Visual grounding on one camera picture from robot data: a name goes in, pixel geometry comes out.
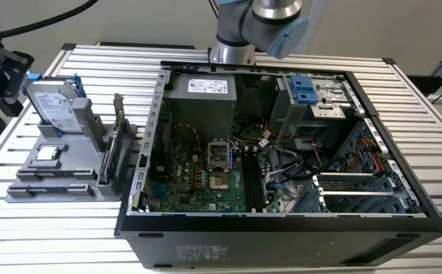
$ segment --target green circuit board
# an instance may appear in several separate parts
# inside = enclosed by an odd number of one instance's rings
[[[172,178],[153,186],[150,208],[161,212],[246,212],[242,185],[241,153],[232,155],[228,172],[208,170],[206,151],[177,146],[173,149]],[[258,153],[261,170],[269,165],[269,154]],[[278,202],[266,206],[268,212],[280,212]]]

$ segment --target black hose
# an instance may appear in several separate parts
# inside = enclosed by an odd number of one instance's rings
[[[309,174],[304,174],[301,176],[290,176],[289,178],[286,178],[285,180],[280,181],[280,182],[273,182],[273,183],[268,183],[266,187],[270,187],[273,184],[285,184],[288,181],[305,181],[305,180],[310,180],[313,175],[324,172],[325,170],[329,169],[329,167],[337,162],[341,161],[342,167],[345,166],[345,159],[342,157],[335,157],[333,158],[322,167],[320,167],[318,169],[316,169],[314,171],[312,171]]]
[[[0,39],[28,33],[43,27],[48,27],[49,25],[53,25],[54,23],[58,23],[60,21],[69,19],[69,17],[72,17],[72,16],[77,15],[78,13],[81,13],[82,11],[85,11],[96,3],[97,3],[97,0],[88,0],[86,3],[82,4],[80,7],[74,8],[73,10],[70,10],[46,20],[43,20],[37,23],[33,23],[33,24],[23,26],[23,27],[17,27],[16,29],[0,31]]]
[[[434,104],[442,97],[442,94],[435,98],[435,100],[433,100],[433,102],[430,104]]]

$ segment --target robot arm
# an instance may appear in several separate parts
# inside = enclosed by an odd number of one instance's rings
[[[1,39],[37,30],[65,20],[66,18],[85,11],[89,7],[92,7],[93,4],[96,4],[96,2],[97,0],[88,0],[88,2],[84,3],[80,7],[44,21],[19,27],[16,29],[0,31],[0,110],[5,116],[19,116],[23,110],[23,105],[17,101],[17,97],[24,82],[28,78],[27,72],[35,59],[27,53],[20,53],[17,51],[11,52],[5,50]]]
[[[254,47],[274,58],[286,57],[301,43],[308,20],[302,0],[218,0],[217,42],[212,63],[254,64]]]

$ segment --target aluminum extrusion table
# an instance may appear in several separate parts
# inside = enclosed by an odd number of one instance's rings
[[[77,73],[93,112],[114,120],[113,94],[124,95],[125,113],[138,125],[141,142],[161,60],[206,62],[205,50],[74,46],[64,48],[46,75]],[[257,65],[349,70],[379,112],[395,143],[442,213],[442,117],[402,71],[382,59],[257,54]],[[0,273],[142,273],[125,240],[113,238],[120,202],[7,204],[15,173],[40,134],[29,105],[0,137]],[[442,238],[377,268],[185,269],[182,273],[442,274]]]

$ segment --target motherboard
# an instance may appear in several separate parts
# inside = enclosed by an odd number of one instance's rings
[[[257,165],[254,169],[244,166],[244,154],[248,155],[222,141],[213,142],[202,151],[177,145],[169,180],[157,182],[152,188],[150,211],[242,213],[256,210],[256,200],[261,211],[280,212],[276,192],[266,191],[262,184],[265,173],[272,169],[268,151],[249,152],[254,157],[249,164]]]

